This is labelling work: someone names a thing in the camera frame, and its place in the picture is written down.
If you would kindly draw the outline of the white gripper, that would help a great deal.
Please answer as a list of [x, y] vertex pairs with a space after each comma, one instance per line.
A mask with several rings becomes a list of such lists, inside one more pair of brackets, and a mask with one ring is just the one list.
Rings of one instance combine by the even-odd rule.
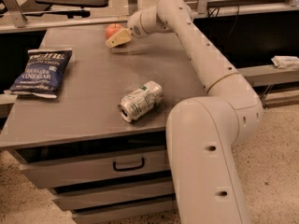
[[142, 27], [141, 15], [141, 11], [134, 13], [127, 22], [130, 31], [126, 28], [122, 28], [114, 37], [107, 39], [106, 45], [109, 48], [115, 48], [130, 42], [132, 40], [132, 35], [138, 38], [145, 37], [147, 33]]

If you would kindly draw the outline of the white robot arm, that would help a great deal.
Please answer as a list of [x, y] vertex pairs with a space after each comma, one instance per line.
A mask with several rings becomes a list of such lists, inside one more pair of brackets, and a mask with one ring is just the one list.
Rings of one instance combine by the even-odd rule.
[[251, 224], [232, 145], [257, 129], [263, 106], [250, 84], [194, 25], [183, 0], [158, 0], [107, 35], [110, 48], [134, 37], [175, 33], [205, 96], [179, 102], [166, 144], [181, 224]]

